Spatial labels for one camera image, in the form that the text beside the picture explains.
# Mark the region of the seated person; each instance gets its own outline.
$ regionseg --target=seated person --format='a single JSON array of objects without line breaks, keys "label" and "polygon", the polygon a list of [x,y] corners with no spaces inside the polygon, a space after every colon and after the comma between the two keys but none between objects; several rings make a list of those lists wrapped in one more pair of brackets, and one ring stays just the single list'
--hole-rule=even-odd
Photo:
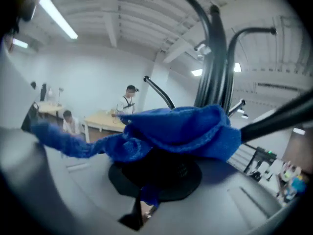
[{"label": "seated person", "polygon": [[72,116],[72,112],[69,110],[63,113],[63,131],[70,133],[75,137],[83,137],[81,134],[83,131],[82,124],[79,122],[78,118]]}]

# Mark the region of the blue cloth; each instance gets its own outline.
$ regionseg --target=blue cloth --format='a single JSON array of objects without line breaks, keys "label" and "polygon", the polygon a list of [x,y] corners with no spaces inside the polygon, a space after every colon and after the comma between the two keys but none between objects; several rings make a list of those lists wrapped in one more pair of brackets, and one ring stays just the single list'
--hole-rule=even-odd
[{"label": "blue cloth", "polygon": [[117,162],[137,161],[155,146],[170,152],[227,161],[241,144],[240,131],[230,127],[219,105],[155,109],[119,117],[131,121],[124,133],[95,143],[71,137],[45,122],[33,125],[32,132],[42,144],[67,156],[89,158],[103,151]]}]

